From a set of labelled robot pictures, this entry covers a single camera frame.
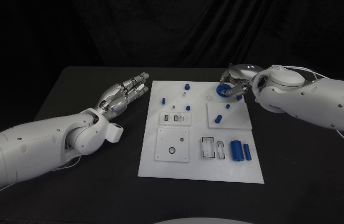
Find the robotic hand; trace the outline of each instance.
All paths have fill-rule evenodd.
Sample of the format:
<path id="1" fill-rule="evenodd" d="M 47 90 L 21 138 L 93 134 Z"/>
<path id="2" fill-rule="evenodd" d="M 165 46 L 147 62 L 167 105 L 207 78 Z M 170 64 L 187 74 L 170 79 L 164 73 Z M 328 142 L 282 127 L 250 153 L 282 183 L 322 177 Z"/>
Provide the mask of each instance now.
<path id="1" fill-rule="evenodd" d="M 286 68 L 312 72 L 306 68 L 276 65 L 266 70 L 247 64 L 230 66 L 220 77 L 218 94 L 239 96 L 252 88 L 256 102 L 267 111 L 286 112 L 321 127 L 344 131 L 344 81 L 326 77 L 306 81 Z M 227 77 L 233 88 L 224 84 Z"/>
<path id="2" fill-rule="evenodd" d="M 0 187 L 54 170 L 75 157 L 93 153 L 103 140 L 119 141 L 123 128 L 109 120 L 147 92 L 149 75 L 115 84 L 93 109 L 11 127 L 0 133 Z"/>

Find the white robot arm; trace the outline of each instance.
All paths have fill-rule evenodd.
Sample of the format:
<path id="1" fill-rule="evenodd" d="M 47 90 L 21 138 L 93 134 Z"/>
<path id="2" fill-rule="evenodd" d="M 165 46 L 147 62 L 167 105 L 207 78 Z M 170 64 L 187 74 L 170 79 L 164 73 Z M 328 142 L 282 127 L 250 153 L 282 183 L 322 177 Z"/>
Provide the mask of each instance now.
<path id="1" fill-rule="evenodd" d="M 256 102 L 267 111 L 286 112 L 321 127 L 344 131 L 344 81 L 325 78 L 306 81 L 286 68 L 272 65 L 263 70 L 249 64 L 231 66 L 221 74 L 220 86 L 227 77 L 234 86 L 223 88 L 220 94 L 242 95 L 252 88 Z M 290 68 L 312 72 L 306 68 Z"/>
<path id="2" fill-rule="evenodd" d="M 0 133 L 0 187 L 37 177 L 75 157 L 93 153 L 103 140 L 119 141 L 123 128 L 109 120 L 148 90 L 147 73 L 115 84 L 93 109 L 11 127 Z"/>

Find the table surface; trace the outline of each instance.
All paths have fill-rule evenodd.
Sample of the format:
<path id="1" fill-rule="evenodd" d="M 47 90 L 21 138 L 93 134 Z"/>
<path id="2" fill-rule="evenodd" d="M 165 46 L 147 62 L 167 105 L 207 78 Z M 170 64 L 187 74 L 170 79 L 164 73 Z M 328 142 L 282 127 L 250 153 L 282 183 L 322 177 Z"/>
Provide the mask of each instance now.
<path id="1" fill-rule="evenodd" d="M 92 108 L 118 82 L 218 80 L 223 69 L 69 67 L 36 120 Z M 265 184 L 138 177 L 149 92 L 113 122 L 121 141 L 105 141 L 79 164 L 0 192 L 0 219 L 151 224 L 210 217 L 259 224 L 344 222 L 344 140 L 325 128 L 263 110 L 244 95 Z"/>

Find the blue bolt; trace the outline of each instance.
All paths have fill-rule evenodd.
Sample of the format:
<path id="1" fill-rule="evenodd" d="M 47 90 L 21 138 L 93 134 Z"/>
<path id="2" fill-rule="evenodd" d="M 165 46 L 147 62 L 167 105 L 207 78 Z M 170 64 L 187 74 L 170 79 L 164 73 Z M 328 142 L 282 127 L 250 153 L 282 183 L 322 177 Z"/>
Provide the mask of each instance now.
<path id="1" fill-rule="evenodd" d="M 216 118 L 214 122 L 220 123 L 220 120 L 221 120 L 221 115 L 217 115 L 217 118 Z"/>

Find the white cable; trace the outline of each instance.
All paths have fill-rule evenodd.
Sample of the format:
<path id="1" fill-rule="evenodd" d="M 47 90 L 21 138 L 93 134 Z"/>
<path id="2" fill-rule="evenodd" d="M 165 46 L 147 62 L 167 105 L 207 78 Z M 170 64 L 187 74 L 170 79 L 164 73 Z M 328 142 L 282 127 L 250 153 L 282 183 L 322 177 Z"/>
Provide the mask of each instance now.
<path id="1" fill-rule="evenodd" d="M 1 191 L 3 189 L 5 189 L 7 187 L 10 187 L 13 184 L 16 184 L 16 183 L 8 184 L 4 188 L 0 189 L 0 191 Z"/>
<path id="2" fill-rule="evenodd" d="M 76 163 L 72 166 L 62 167 L 62 168 L 54 168 L 50 172 L 57 171 L 57 170 L 64 169 L 64 168 L 73 167 L 77 164 L 79 161 L 80 161 L 80 156 L 79 156 L 79 159 L 77 159 Z"/>
<path id="3" fill-rule="evenodd" d="M 319 73 L 313 72 L 312 70 L 309 70 L 308 68 L 305 67 L 298 67 L 298 66 L 283 66 L 285 68 L 290 68 L 290 69 L 295 69 L 295 70 L 302 70 L 302 71 L 308 71 L 311 72 L 312 74 L 329 79 L 326 76 L 321 75 Z"/>
<path id="4" fill-rule="evenodd" d="M 336 131 L 336 133 L 339 134 L 339 136 L 344 138 L 344 135 L 341 134 L 341 132 L 338 131 L 338 130 L 335 130 Z"/>

